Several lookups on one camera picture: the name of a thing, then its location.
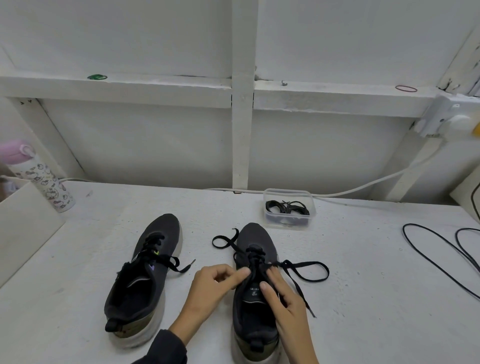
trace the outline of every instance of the white wooden beam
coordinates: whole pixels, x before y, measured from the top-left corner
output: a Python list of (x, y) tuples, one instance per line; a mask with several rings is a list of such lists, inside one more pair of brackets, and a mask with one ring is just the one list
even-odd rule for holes
[(467, 37), (438, 87), (452, 94), (474, 96), (480, 88), (480, 25)]
[(232, 187), (248, 187), (258, 0), (232, 0)]
[[(388, 161), (382, 176), (403, 170), (414, 163), (418, 163), (435, 153), (442, 140), (440, 138), (423, 138), (413, 129), (408, 131)], [(399, 177), (378, 183), (372, 189), (369, 199), (377, 201), (401, 201), (408, 190), (425, 172), (429, 162), (418, 165)]]
[(405, 92), (384, 85), (255, 81), (253, 108), (419, 118), (438, 93), (436, 87)]
[(71, 150), (35, 98), (0, 97), (2, 117), (16, 128), (15, 137), (28, 140), (59, 178), (85, 178)]
[(96, 81), (87, 76), (3, 70), (0, 96), (225, 109), (231, 106), (229, 79), (114, 73)]

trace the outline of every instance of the pink bottle cap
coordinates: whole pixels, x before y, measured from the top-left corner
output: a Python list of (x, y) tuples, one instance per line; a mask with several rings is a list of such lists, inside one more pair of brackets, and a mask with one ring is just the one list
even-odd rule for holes
[(0, 144), (0, 161), (7, 165), (14, 165), (31, 160), (35, 150), (25, 140), (13, 139)]

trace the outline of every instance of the white midsole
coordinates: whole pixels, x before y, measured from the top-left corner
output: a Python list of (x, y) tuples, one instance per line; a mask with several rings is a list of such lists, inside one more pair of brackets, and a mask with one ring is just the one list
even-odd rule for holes
[[(173, 252), (174, 257), (179, 257), (181, 248), (183, 245), (183, 234), (180, 225), (180, 233), (179, 233), (179, 241), (177, 246), (175, 247), (175, 251)], [(156, 334), (160, 324), (162, 323), (163, 312), (165, 311), (165, 287), (163, 288), (163, 292), (160, 295), (160, 299), (158, 300), (158, 304), (155, 308), (155, 313), (152, 316), (152, 319), (148, 323), (148, 325), (140, 332), (136, 333), (129, 338), (119, 338), (115, 336), (113, 333), (109, 333), (110, 341), (115, 345), (123, 349), (131, 349), (137, 346), (145, 344), (147, 341), (151, 340), (151, 338)]]
[(278, 346), (275, 348), (274, 352), (270, 354), (270, 356), (262, 361), (253, 362), (245, 358), (243, 353), (240, 350), (240, 347), (237, 344), (237, 340), (235, 339), (235, 329), (232, 325), (232, 333), (231, 333), (231, 351), (232, 351), (232, 358), (235, 364), (277, 364), (280, 360), (281, 348), (282, 343), (279, 341)]

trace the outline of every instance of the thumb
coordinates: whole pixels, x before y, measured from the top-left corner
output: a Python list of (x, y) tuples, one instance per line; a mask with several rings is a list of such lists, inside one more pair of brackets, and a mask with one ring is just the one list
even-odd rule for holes
[(268, 302), (268, 305), (272, 309), (276, 320), (279, 321), (280, 316), (283, 315), (287, 309), (280, 302), (275, 290), (267, 282), (260, 282), (260, 289)]
[(231, 289), (237, 287), (240, 283), (242, 283), (249, 275), (251, 271), (248, 267), (243, 267), (233, 273), (230, 277), (228, 277), (223, 282), (220, 282), (219, 285), (223, 288), (223, 290), (228, 292)]

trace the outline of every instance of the dark sleeve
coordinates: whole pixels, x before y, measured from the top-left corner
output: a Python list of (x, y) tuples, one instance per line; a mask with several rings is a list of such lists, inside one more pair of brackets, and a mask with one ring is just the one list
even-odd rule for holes
[(187, 349), (172, 332), (160, 330), (148, 349), (147, 355), (133, 364), (186, 364)]

